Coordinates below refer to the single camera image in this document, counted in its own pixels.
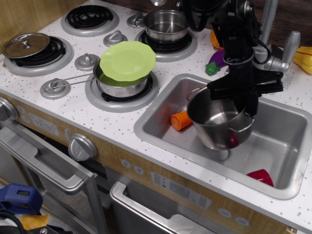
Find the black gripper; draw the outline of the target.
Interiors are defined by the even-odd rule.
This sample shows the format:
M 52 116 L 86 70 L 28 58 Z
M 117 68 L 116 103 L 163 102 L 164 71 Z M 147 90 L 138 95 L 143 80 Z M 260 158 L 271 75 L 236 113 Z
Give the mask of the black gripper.
M 283 91 L 282 72 L 258 69 L 252 60 L 224 62 L 228 66 L 228 74 L 207 84 L 213 100 L 246 98 L 245 111 L 253 117 L 257 114 L 258 97 Z

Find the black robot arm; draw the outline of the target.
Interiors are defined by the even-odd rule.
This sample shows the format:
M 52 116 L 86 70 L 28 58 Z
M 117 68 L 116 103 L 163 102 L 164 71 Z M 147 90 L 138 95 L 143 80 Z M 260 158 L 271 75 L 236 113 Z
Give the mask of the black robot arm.
M 238 111 L 256 115 L 262 94 L 283 90 L 283 73 L 255 67 L 259 61 L 254 47 L 263 42 L 259 40 L 261 23 L 253 5 L 247 0 L 184 0 L 182 8 L 192 30 L 202 31 L 210 23 L 224 49 L 223 60 L 229 73 L 207 84 L 211 99 L 229 98 Z

